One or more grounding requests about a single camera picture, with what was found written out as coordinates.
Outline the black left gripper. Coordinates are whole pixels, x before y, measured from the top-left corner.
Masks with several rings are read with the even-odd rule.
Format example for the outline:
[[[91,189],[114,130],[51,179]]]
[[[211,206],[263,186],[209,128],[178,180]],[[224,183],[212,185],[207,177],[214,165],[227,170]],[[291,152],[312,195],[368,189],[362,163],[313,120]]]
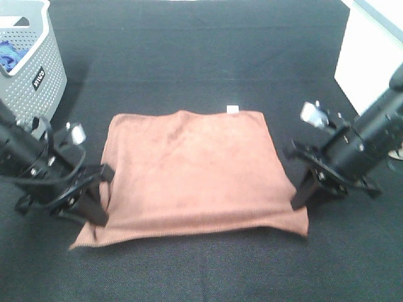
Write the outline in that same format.
[[[86,220],[105,227],[108,214],[96,189],[101,182],[112,182],[115,171],[108,164],[84,165],[81,158],[71,164],[60,152],[40,148],[14,150],[14,184],[25,192],[15,205],[22,215],[45,210],[51,215]]]

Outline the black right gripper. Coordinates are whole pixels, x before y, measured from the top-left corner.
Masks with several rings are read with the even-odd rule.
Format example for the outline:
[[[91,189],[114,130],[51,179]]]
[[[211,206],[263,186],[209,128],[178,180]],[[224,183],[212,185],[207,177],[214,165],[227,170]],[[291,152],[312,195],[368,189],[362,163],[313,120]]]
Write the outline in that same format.
[[[344,198],[349,188],[362,190],[371,198],[382,192],[367,174],[383,155],[360,141],[331,140],[319,148],[293,140],[291,158],[307,164],[306,175],[291,200],[293,210],[313,204],[317,198]]]

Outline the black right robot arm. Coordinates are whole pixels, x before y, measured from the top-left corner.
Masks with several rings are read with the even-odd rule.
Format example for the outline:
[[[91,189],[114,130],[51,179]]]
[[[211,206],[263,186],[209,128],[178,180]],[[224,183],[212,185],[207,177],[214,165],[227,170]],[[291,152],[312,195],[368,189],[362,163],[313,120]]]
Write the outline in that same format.
[[[367,175],[389,152],[402,146],[402,67],[388,89],[357,119],[324,111],[318,102],[304,103],[300,119],[331,134],[321,147],[292,141],[286,158],[307,164],[307,172],[290,201],[293,210],[325,199],[344,198],[349,188],[376,198],[382,192]]]

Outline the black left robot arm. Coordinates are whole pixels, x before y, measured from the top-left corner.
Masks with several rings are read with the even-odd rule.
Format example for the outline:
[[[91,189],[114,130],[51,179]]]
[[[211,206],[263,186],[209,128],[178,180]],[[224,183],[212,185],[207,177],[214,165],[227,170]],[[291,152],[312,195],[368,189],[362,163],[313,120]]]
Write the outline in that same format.
[[[32,131],[40,125],[45,129],[37,139]],[[107,224],[98,185],[111,183],[115,172],[108,164],[84,164],[84,140],[81,124],[55,131],[43,116],[34,117],[31,131],[26,131],[13,112],[1,105],[1,181],[24,192],[15,205],[19,214],[45,210],[59,218]]]

